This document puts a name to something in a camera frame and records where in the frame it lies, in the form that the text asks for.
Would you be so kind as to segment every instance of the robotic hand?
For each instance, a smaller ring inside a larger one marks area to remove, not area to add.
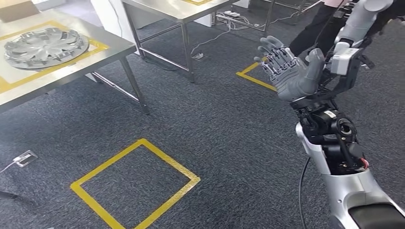
[[[270,76],[270,81],[276,87],[280,99],[292,102],[316,93],[325,62],[320,49],[310,52],[310,64],[307,66],[277,38],[268,36],[261,38],[260,41],[262,46],[259,46],[258,50],[263,53],[266,60],[262,61],[259,57],[255,57],[254,60],[260,63]]]

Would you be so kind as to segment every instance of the black cable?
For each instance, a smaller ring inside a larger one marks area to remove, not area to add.
[[[302,204],[301,204],[302,181],[304,180],[305,171],[307,170],[308,163],[310,160],[311,157],[308,157],[307,161],[305,162],[304,168],[302,169],[301,177],[299,178],[299,186],[298,186],[298,209],[299,214],[301,216],[301,224],[303,229],[307,229],[307,225],[305,224],[304,213],[302,212]]]
[[[329,17],[329,19],[326,21],[325,25],[322,27],[322,30],[320,31],[320,33],[318,34],[313,47],[316,47],[316,45],[318,44],[318,39],[320,37],[320,35],[323,33],[323,31],[325,30],[326,26],[328,26],[329,22],[333,19],[333,17],[335,16],[335,13],[340,9],[341,5],[343,4],[344,0],[342,0],[339,4],[339,6],[336,8],[335,12]]]

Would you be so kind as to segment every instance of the stainless steel table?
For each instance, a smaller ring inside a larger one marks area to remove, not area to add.
[[[162,59],[183,70],[188,71],[191,82],[194,82],[194,76],[192,74],[193,67],[191,58],[191,48],[187,31],[187,23],[200,17],[203,17],[207,14],[210,14],[212,12],[216,12],[218,9],[221,9],[225,6],[232,5],[237,1],[239,0],[122,0],[128,17],[130,17],[131,15],[129,8],[136,7],[145,10],[147,12],[160,15],[166,19],[178,23],[175,26],[167,28],[147,38],[139,39],[136,28],[132,22],[132,19],[129,18],[129,23],[131,25],[131,29],[135,37],[135,42],[139,48],[140,56],[145,57],[145,53],[149,53],[159,59]],[[157,53],[154,53],[142,47],[143,42],[148,41],[152,38],[155,38],[178,27],[181,27],[181,31],[183,34],[183,43],[187,67],[182,66],[181,64],[171,61]]]
[[[73,29],[89,38],[89,50],[75,59],[42,70],[31,71],[11,67],[4,59],[4,44],[28,31],[58,27]],[[149,113],[126,56],[136,51],[135,44],[115,36],[76,17],[48,10],[21,20],[0,22],[0,113],[84,75],[104,82],[140,103]],[[124,91],[95,70],[120,60],[136,96]]]

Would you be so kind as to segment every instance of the power strip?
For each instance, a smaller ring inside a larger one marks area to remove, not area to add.
[[[224,14],[225,14],[225,15],[228,15],[228,16],[231,16],[231,17],[235,17],[235,18],[236,18],[236,17],[240,17],[240,13],[232,12],[232,11],[230,11],[230,10],[225,11]]]

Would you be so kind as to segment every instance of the person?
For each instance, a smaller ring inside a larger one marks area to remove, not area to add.
[[[334,20],[337,8],[349,0],[324,0],[312,22],[301,31],[291,42],[290,49],[295,56],[299,56],[308,48],[320,48],[324,55],[333,47],[336,35],[344,26],[344,22]]]

